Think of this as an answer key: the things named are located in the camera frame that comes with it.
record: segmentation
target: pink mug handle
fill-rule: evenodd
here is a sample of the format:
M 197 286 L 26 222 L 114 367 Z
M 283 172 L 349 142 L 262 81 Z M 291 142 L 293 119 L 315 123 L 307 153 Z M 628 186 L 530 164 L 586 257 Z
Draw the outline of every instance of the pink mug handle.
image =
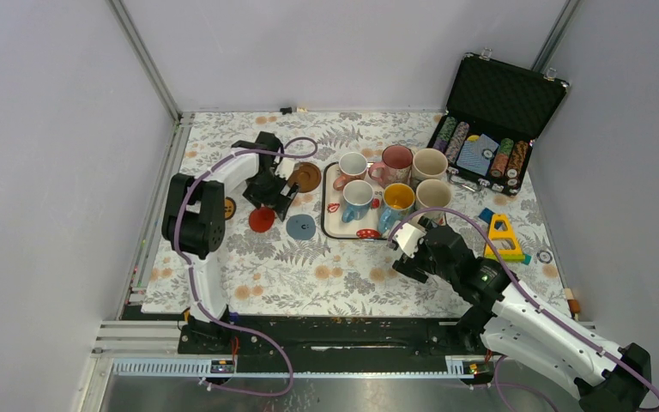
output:
M 345 185 L 348 183 L 348 176 L 342 175 L 339 178 L 335 179 L 335 183 L 332 184 L 332 188 L 336 191 L 341 191 Z
M 385 165 L 382 161 L 373 163 L 372 166 L 370 166 L 370 169 L 367 170 L 367 174 L 370 175 L 370 179 L 375 180 L 379 184 L 382 184 L 383 180 L 385 179 L 385 174 L 388 171 L 387 167 L 388 166 Z M 376 170 L 380 170 L 379 176 L 372 175 Z

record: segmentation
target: floral tablecloth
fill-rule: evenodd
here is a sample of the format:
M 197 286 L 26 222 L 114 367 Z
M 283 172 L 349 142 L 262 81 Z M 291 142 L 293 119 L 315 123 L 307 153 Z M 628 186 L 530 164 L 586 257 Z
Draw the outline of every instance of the floral tablecloth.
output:
M 320 169 L 349 151 L 359 151 L 378 161 L 383 148 L 399 143 L 412 148 L 427 145 L 440 120 L 432 112 L 360 113 L 197 113 L 190 131 L 180 171 L 198 175 L 217 162 L 237 140 L 253 142 L 259 131 L 275 133 L 286 142 L 309 136 L 319 144 L 308 161 Z M 298 142 L 287 152 L 306 153 L 309 143 Z M 466 191 L 453 187 L 451 207 L 478 216 L 489 208 L 507 214 L 529 265 L 511 268 L 540 296 L 568 312 L 562 282 L 553 260 L 547 231 L 527 176 L 516 197 L 490 190 Z M 385 242 L 336 240 L 320 230 L 322 186 L 299 194 L 287 218 L 308 214 L 317 222 L 310 240 L 287 235 L 284 222 L 276 221 L 266 233 L 255 233 L 248 225 L 252 206 L 241 197 L 244 186 L 227 193 L 237 204 L 236 215 L 227 221 L 227 233 L 218 251 L 222 284 L 232 312 L 262 315 L 365 315 L 460 317 L 469 305 L 445 282 L 431 278 L 425 284 L 395 272 L 392 262 L 400 251 Z M 478 217 L 483 226 L 487 224 Z M 451 226 L 477 255 L 484 242 L 461 219 L 451 216 Z M 183 263 L 164 239 L 157 256 L 145 299 L 144 312 L 178 313 L 189 305 L 188 282 Z

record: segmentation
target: open case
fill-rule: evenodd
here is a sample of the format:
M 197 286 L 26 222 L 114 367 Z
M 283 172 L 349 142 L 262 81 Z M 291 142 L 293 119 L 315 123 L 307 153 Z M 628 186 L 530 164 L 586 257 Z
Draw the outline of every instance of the open case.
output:
M 485 49 L 482 54 L 466 53 L 463 56 L 446 104 L 448 111 L 438 122 L 428 147 L 443 147 L 441 151 L 449 158 L 449 173 L 452 175 L 515 196 L 523 183 L 535 139 L 564 99 L 569 83 L 555 78 L 554 70 L 546 74 L 537 73 L 490 57 L 491 49 Z M 447 122 L 452 125 L 454 119 L 456 124 L 465 122 L 469 125 L 462 148 L 458 149 L 455 156 L 446 152 L 446 147 L 441 143 L 436 145 L 443 127 Z M 471 167 L 466 166 L 468 162 L 460 161 L 462 152 L 467 149 L 469 155 L 473 155 L 470 145 L 469 148 L 463 148 L 472 136 L 481 136 L 488 142 L 488 147 L 480 150 L 489 163 L 485 173 L 482 173 L 484 165 L 469 170 Z M 506 167 L 500 176 L 493 176 L 491 170 L 494 160 L 504 147 L 501 143 L 505 139 L 513 142 L 514 150 L 517 150 L 517 145 L 522 149 L 517 154 L 517 168 L 509 173 L 510 176 L 507 175 Z

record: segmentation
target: blue mug handle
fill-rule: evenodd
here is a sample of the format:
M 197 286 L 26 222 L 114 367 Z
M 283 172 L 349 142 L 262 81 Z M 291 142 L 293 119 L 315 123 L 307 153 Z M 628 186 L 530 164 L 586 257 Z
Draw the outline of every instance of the blue mug handle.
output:
M 392 218 L 393 211 L 390 209 L 383 210 L 383 213 L 380 215 L 380 223 L 378 224 L 378 230 L 380 233 L 385 233 L 390 229 L 390 226 L 393 225 L 395 219 Z
M 345 210 L 345 213 L 342 214 L 342 221 L 345 223 L 349 223 L 357 218 L 357 213 L 355 213 L 355 210 L 350 209 L 348 207 L 347 210 Z

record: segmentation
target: red coaster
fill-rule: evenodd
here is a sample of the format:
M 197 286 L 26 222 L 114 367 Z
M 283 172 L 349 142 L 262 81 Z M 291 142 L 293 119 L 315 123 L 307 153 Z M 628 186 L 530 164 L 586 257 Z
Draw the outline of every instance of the red coaster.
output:
M 249 227 L 254 232 L 264 233 L 271 229 L 275 218 L 276 215 L 272 209 L 267 207 L 256 209 L 249 215 Z

